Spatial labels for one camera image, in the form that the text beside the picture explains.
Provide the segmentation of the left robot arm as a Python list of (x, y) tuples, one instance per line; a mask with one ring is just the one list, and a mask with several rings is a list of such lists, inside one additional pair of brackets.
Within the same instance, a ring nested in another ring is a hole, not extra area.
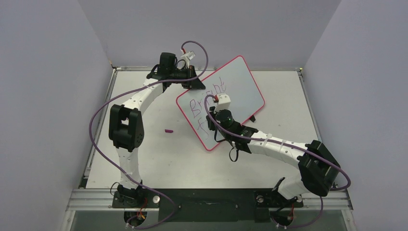
[(138, 148), (144, 139), (143, 113), (172, 83), (179, 83), (188, 90), (205, 89), (205, 85), (197, 78), (194, 66), (190, 65), (194, 57), (193, 51), (185, 52), (180, 58), (184, 65), (178, 68), (175, 54), (162, 53), (159, 64), (147, 75), (142, 90), (123, 104), (112, 105), (108, 136), (118, 153), (119, 166), (123, 169), (117, 187), (119, 201), (127, 202), (132, 207), (144, 203), (145, 192), (140, 185), (142, 180), (138, 159)]

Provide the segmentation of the pink-framed whiteboard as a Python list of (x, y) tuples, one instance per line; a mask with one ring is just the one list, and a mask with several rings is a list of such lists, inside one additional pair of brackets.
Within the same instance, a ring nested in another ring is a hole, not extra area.
[(204, 106), (214, 106), (206, 95), (227, 94), (231, 99), (229, 110), (240, 123), (249, 120), (265, 105), (264, 97), (243, 56), (239, 55), (202, 79), (204, 90), (187, 90), (176, 98), (176, 104), (187, 119), (203, 147), (211, 151), (218, 143), (207, 125)]

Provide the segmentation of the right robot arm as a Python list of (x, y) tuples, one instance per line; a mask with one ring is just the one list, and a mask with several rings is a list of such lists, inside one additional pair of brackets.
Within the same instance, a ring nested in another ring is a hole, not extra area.
[(222, 141), (228, 142), (237, 152), (265, 155), (299, 170), (292, 178), (281, 178), (274, 187), (271, 199), (277, 205), (284, 205), (303, 193), (325, 197), (339, 174), (340, 165), (318, 140), (298, 143), (273, 138), (235, 121), (231, 111), (216, 112), (213, 106), (206, 118), (209, 129), (216, 135), (220, 134)]

